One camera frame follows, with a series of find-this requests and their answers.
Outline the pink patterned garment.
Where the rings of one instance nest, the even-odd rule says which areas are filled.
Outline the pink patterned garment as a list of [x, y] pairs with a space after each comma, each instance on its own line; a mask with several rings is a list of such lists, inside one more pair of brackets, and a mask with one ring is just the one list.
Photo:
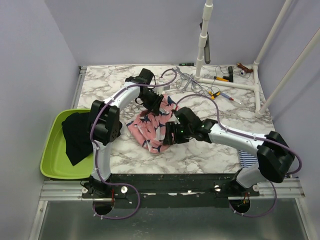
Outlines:
[[169, 148], [163, 141], [166, 134], [166, 123], [173, 117], [177, 108], [172, 98], [165, 94], [160, 104], [159, 115], [142, 111], [135, 118], [126, 123], [127, 129], [137, 143], [153, 154], [160, 154]]

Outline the blue white striped garment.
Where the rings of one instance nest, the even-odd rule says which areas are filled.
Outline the blue white striped garment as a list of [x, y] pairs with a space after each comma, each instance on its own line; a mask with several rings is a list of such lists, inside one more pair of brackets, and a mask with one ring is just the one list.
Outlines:
[[255, 156], [242, 150], [238, 150], [238, 158], [242, 168], [249, 168], [258, 163], [258, 159]]

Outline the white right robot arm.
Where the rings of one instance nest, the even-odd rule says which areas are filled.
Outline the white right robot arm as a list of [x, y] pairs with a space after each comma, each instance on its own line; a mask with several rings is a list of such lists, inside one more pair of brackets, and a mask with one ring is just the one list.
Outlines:
[[282, 183], [289, 173], [295, 156], [278, 132], [254, 134], [238, 131], [217, 120], [201, 120], [188, 107], [175, 111], [174, 117], [174, 121], [165, 124], [164, 145], [184, 144], [195, 139], [209, 144], [226, 145], [257, 158], [253, 165], [238, 170], [227, 184], [236, 196], [243, 195], [260, 182]]

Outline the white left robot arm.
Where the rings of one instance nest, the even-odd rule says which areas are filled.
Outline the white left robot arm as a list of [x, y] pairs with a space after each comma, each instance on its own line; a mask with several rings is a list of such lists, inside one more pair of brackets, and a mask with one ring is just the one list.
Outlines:
[[88, 131], [93, 146], [93, 170], [89, 182], [84, 187], [101, 198], [107, 197], [115, 186], [138, 190], [128, 183], [111, 183], [110, 157], [113, 141], [119, 136], [122, 127], [120, 113], [132, 101], [140, 99], [148, 113], [160, 115], [162, 94], [154, 92], [151, 82], [155, 75], [143, 68], [139, 75], [125, 79], [123, 87], [104, 101], [95, 100], [89, 112]]

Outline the lime green laundry basket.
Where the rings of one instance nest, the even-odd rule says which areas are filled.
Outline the lime green laundry basket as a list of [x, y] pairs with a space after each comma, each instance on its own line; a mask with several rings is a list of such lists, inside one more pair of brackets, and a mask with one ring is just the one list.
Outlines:
[[67, 109], [55, 117], [40, 162], [40, 171], [45, 177], [59, 180], [80, 180], [91, 175], [93, 154], [84, 158], [80, 163], [72, 165], [66, 154], [66, 140], [62, 126], [62, 122], [71, 114], [82, 114], [89, 111], [87, 108]]

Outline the chrome combination wrench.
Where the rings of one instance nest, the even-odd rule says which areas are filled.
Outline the chrome combination wrench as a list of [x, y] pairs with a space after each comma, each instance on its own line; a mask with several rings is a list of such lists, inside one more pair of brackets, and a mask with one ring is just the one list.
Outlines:
[[182, 78], [186, 79], [186, 80], [190, 80], [191, 76], [188, 75], [187, 73], [184, 73], [180, 70], [180, 68], [177, 66], [176, 68], [173, 68], [173, 70], [180, 75]]

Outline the yellow black pliers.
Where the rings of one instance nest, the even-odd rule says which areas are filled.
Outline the yellow black pliers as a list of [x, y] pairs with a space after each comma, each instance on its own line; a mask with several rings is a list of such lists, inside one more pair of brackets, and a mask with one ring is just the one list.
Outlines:
[[210, 98], [212, 100], [216, 99], [220, 94], [221, 92], [220, 91], [217, 91], [217, 92], [212, 92], [212, 91], [209, 91], [208, 94], [210, 95]]

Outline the green black precision screwdriver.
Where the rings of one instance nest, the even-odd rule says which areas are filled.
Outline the green black precision screwdriver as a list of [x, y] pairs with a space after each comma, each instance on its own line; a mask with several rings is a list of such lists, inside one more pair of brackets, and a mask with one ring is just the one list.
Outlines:
[[185, 63], [179, 63], [179, 66], [194, 66], [194, 62], [185, 62]]

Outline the black T-shaped tool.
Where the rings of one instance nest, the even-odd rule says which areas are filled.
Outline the black T-shaped tool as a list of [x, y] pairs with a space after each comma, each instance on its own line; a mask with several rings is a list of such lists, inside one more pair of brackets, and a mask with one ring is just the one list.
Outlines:
[[234, 72], [233, 72], [233, 67], [232, 66], [229, 66], [227, 68], [228, 70], [228, 76], [223, 76], [223, 79], [233, 83], [234, 82]]

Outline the black garment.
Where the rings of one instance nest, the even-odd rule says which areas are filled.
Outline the black garment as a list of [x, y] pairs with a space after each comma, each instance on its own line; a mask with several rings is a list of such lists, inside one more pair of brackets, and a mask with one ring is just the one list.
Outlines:
[[72, 166], [93, 153], [93, 145], [87, 129], [89, 115], [89, 112], [75, 112], [61, 124], [66, 142], [65, 153]]

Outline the white PVC pipe stand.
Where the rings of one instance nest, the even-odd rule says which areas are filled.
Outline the white PVC pipe stand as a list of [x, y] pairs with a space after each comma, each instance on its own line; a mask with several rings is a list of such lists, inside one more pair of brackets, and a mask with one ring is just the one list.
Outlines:
[[261, 86], [259, 81], [259, 75], [258, 75], [258, 62], [255, 60], [253, 62], [253, 85], [246, 85], [246, 84], [240, 84], [240, 83], [232, 83], [227, 81], [221, 81], [221, 80], [214, 80], [209, 79], [205, 77], [201, 77], [201, 71], [203, 67], [203, 63], [205, 62], [205, 46], [206, 43], [209, 43], [209, 34], [208, 34], [208, 26], [209, 21], [211, 19], [211, 15], [213, 12], [213, 1], [212, 0], [206, 0], [203, 8], [203, 14], [202, 14], [202, 28], [199, 35], [198, 40], [198, 54], [196, 58], [196, 70], [195, 70], [195, 81], [199, 83], [206, 83], [206, 84], [212, 84], [228, 88], [235, 88], [235, 89], [243, 89], [243, 90], [249, 90], [254, 92], [255, 97], [255, 115], [257, 118], [261, 118], [263, 116], [263, 113], [261, 112]]

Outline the blue red handled screwdriver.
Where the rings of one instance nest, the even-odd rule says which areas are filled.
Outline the blue red handled screwdriver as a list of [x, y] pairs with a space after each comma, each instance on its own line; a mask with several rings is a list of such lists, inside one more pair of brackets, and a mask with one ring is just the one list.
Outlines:
[[241, 103], [237, 100], [235, 100], [234, 98], [232, 98], [231, 96], [227, 95], [226, 93], [221, 92], [220, 95], [226, 99], [228, 99], [229, 101], [235, 102], [239, 105], [241, 105]]

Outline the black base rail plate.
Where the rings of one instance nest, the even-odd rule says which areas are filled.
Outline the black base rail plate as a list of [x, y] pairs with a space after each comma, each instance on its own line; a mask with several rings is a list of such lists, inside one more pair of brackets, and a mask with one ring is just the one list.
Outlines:
[[104, 193], [88, 190], [84, 187], [82, 197], [92, 198], [99, 207], [115, 207], [119, 209], [140, 208], [227, 208], [229, 198], [236, 200], [259, 196], [256, 187], [250, 187], [244, 192], [232, 191], [228, 187], [233, 174], [112, 174], [110, 183], [130, 184], [131, 188], [119, 185], [108, 188]]

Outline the aluminium frame rail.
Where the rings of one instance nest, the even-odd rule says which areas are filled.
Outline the aluminium frame rail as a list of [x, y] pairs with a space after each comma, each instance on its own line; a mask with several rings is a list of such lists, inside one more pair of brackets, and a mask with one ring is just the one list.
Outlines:
[[40, 201], [92, 201], [92, 198], [83, 198], [82, 185], [76, 181], [44, 181], [40, 190]]

